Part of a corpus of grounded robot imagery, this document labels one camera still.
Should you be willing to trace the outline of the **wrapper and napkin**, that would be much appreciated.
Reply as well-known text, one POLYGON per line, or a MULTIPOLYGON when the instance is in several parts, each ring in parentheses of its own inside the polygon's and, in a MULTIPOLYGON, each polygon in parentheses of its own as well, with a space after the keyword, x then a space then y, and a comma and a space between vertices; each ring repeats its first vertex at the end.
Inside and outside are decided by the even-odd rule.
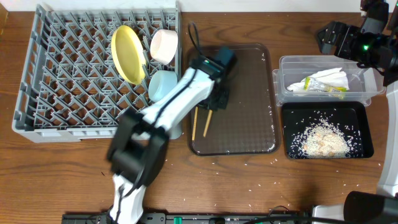
POLYGON ((298 83, 287 87, 293 93, 332 93, 333 96, 344 98, 343 94, 349 90, 348 77, 342 67, 322 70, 305 77, 298 83))

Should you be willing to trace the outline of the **light blue bowl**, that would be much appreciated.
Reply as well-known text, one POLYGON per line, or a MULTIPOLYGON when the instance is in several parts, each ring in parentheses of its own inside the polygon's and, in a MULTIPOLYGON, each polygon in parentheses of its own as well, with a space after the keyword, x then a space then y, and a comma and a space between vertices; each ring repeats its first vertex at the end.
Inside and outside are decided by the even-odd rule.
POLYGON ((173 71, 159 70, 152 76, 148 94, 153 102, 160 101, 177 85, 177 74, 173 71))

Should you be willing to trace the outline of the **white pink bowl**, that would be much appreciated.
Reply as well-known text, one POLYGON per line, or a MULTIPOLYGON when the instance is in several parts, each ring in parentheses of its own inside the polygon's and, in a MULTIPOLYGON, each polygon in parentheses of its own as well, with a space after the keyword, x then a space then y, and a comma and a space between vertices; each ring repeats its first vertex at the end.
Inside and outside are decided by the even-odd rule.
POLYGON ((163 65, 169 64, 178 48, 178 34, 174 30, 158 30, 150 43, 151 57, 163 65))

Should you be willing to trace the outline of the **yellow plate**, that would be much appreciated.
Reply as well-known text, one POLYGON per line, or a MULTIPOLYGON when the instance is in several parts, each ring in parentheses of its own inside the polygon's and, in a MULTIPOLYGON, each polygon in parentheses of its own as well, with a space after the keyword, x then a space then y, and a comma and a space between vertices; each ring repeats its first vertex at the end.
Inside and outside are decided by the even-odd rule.
POLYGON ((146 77, 144 49, 132 28, 122 25, 111 39, 111 56, 116 70, 122 78, 134 85, 140 85, 146 77))

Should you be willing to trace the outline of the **rice and food scraps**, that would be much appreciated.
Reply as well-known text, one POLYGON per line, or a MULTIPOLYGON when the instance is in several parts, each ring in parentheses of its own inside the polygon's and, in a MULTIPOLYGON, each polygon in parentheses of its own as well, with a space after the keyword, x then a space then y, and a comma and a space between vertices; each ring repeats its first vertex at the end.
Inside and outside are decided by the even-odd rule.
POLYGON ((327 118, 311 121, 291 134, 287 155, 293 159, 342 159, 359 155, 361 132, 353 125, 332 123, 327 118))

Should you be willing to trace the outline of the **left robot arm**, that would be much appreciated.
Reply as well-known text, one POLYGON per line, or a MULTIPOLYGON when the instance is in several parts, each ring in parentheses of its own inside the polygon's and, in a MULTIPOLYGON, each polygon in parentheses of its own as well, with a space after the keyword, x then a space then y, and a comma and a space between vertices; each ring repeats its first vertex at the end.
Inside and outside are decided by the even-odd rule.
POLYGON ((115 186, 108 223, 140 220, 146 188, 163 167, 171 130, 202 101, 226 106, 220 84, 235 63, 235 53, 228 47, 220 48, 214 57, 200 54, 161 100, 139 113, 124 112, 106 156, 115 186))

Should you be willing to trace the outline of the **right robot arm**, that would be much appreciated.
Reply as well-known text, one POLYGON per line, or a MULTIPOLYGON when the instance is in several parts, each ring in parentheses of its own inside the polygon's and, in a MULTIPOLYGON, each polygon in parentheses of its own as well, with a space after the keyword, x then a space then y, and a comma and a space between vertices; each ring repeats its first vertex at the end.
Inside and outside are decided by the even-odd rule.
POLYGON ((352 191, 341 205, 318 205, 311 223, 397 223, 397 10, 383 0, 361 1, 363 23, 357 27, 332 21, 315 34, 321 53, 352 60, 382 76, 388 111, 372 124, 386 131, 386 150, 373 194, 352 191))

